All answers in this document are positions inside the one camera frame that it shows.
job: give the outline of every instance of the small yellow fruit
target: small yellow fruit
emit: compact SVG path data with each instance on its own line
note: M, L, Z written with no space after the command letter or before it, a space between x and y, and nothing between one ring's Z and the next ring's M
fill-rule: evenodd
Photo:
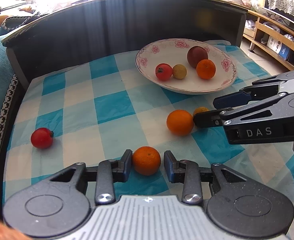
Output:
M209 109L207 107L201 106L201 107L195 109L192 116L194 117L195 114L202 113L202 112L207 112L207 111L209 111Z
M184 65L177 64L173 67L173 76L177 79L183 79L187 75L187 69Z

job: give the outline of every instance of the gray ribbed surface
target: gray ribbed surface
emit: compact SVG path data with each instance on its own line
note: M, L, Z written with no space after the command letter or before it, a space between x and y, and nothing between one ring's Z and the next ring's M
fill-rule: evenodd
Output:
M122 196L99 206L78 231L61 240L236 240L219 230L203 209L176 196ZM286 240L279 236L273 240Z

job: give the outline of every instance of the metal screw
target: metal screw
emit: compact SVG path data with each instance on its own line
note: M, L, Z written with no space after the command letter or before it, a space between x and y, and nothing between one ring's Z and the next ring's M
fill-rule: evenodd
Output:
M151 201L153 201L153 200L154 200L154 199L151 198L151 197L147 197L147 198L144 199L144 201L146 201L146 202L151 202Z
M184 198L187 202L191 202L191 203L194 203L200 200L200 196L197 194L188 194Z
M97 201L99 201L99 202L109 202L113 198L114 197L112 195L110 195L109 193L104 193L104 194L98 195Z

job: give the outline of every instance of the red tomato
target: red tomato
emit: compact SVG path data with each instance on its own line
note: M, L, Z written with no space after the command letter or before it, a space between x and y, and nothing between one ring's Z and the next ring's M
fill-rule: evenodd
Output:
M159 80L166 81L173 74L173 69L166 63L160 63L155 69L155 74Z
M47 128L38 128L31 135L31 143L34 147L39 149L45 149L52 145L53 142L53 131Z

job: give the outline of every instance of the dark red fruit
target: dark red fruit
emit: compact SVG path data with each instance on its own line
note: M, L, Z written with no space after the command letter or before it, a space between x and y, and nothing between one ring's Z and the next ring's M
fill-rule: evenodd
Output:
M205 49L200 46L194 46L187 53L187 61L193 68L197 67L198 62L203 59L208 59L208 54Z
M47 128L38 128L31 135L31 143L34 147L39 149L45 149L52 145L53 142L53 131Z
M173 69L166 63L160 63L155 69L155 74L159 80L166 81L170 79L171 75L173 74Z

